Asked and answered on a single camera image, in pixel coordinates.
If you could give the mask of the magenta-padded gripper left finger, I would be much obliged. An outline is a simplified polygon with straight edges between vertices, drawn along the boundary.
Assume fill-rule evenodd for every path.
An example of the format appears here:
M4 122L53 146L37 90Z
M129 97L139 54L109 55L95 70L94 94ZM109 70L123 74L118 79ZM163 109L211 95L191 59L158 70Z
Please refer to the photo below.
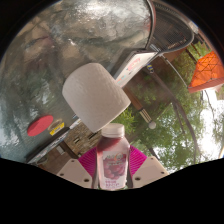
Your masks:
M96 189L98 185L96 148L79 159L70 159L57 175L84 188Z

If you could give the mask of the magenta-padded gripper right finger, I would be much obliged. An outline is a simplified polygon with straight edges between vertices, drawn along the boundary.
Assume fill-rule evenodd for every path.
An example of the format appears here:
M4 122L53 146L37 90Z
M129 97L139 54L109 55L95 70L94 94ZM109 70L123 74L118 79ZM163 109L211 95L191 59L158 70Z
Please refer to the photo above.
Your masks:
M168 175L155 156L147 157L134 146L130 146L127 186L140 188Z

